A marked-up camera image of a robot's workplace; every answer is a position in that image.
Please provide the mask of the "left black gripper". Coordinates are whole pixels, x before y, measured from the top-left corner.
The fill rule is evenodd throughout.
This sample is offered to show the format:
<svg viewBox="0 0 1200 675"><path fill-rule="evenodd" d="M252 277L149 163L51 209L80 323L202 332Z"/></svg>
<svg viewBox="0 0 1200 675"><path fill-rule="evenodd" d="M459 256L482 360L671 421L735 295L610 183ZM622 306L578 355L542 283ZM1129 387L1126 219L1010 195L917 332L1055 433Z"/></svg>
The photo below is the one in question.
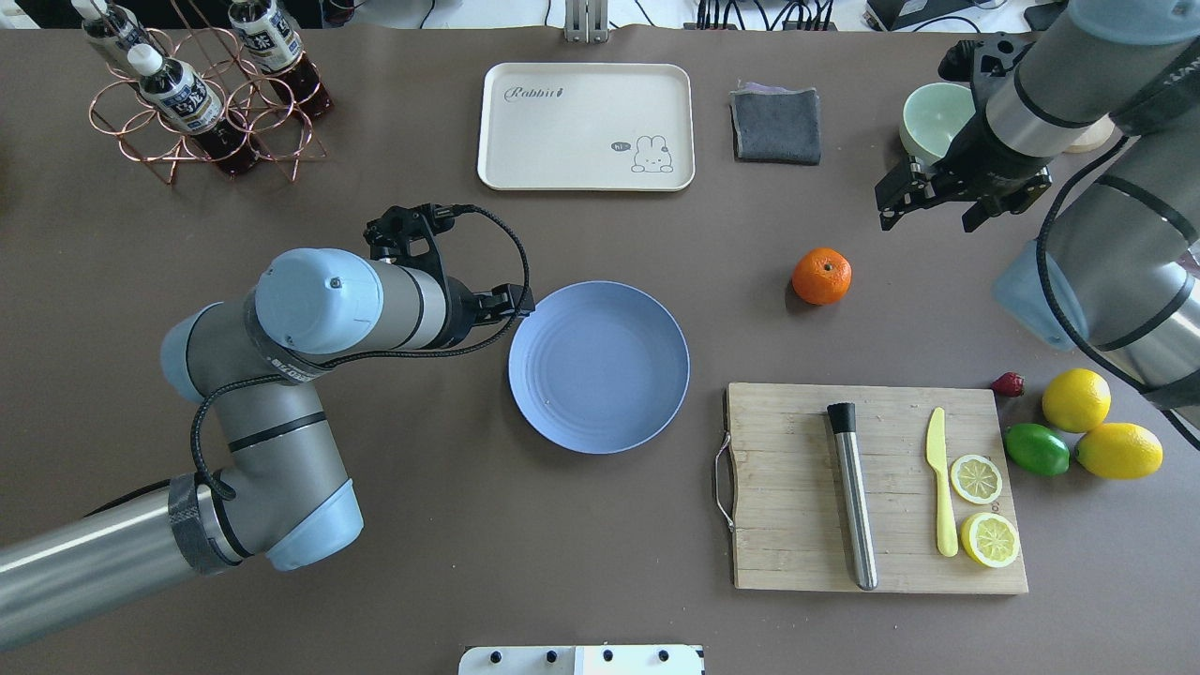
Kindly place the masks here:
<svg viewBox="0 0 1200 675"><path fill-rule="evenodd" d="M412 336L400 342L400 350L451 350L461 344L475 325L502 323L481 347L497 340L535 311L535 300L527 285L498 285L487 292L473 292L445 271L436 235L454 228L455 219L478 214L490 219L514 241L526 265L526 247L521 239L496 214L474 204L440 205L426 203L415 208L391 207L382 217L372 219L364 229L371 259L395 265L414 283L418 301Z"/></svg>

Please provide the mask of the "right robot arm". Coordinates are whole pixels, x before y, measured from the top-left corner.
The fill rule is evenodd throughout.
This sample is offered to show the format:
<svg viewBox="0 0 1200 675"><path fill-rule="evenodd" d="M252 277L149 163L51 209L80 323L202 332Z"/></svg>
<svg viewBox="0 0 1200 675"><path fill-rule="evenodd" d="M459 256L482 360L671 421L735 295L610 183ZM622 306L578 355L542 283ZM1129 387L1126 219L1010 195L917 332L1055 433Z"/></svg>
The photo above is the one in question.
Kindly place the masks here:
<svg viewBox="0 0 1200 675"><path fill-rule="evenodd" d="M905 159L878 181L883 229L962 202L966 231L1019 214L1046 166L1109 118L1121 141L1062 189L994 287L1046 342L1076 346L1196 444L1196 2L1072 1L1028 41L962 41L938 66L974 113L944 159Z"/></svg>

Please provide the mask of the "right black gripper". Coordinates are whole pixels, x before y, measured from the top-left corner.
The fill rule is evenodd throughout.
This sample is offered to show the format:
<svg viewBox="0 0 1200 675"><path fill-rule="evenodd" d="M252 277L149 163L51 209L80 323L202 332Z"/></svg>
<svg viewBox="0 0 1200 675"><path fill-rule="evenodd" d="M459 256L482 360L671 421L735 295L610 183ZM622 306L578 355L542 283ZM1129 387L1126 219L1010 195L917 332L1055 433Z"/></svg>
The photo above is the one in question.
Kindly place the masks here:
<svg viewBox="0 0 1200 675"><path fill-rule="evenodd" d="M948 202L971 204L962 214L965 233L986 219L1021 214L1051 187L1046 157L1025 157L1007 148L985 121L985 106L1009 80L1032 42L997 32L959 41L938 62L942 80L966 83L974 115L956 133L944 159L932 166L908 157L887 172L875 187L881 229L893 229L902 215Z"/></svg>

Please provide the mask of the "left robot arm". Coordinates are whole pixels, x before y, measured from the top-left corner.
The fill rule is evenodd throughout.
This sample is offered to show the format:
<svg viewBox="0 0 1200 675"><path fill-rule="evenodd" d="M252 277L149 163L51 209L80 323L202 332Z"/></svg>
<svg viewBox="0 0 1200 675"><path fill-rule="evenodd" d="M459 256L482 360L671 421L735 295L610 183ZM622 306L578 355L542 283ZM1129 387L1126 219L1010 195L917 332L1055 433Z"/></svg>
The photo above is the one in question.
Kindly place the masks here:
<svg viewBox="0 0 1200 675"><path fill-rule="evenodd" d="M508 331L535 307L529 280L485 292L444 270L436 235L472 204L389 208L371 252L298 247L240 301L202 307L161 346L196 404L193 468L2 550L2 649L257 555L278 571L354 542L364 516L314 382L370 358L468 353L475 325Z"/></svg>

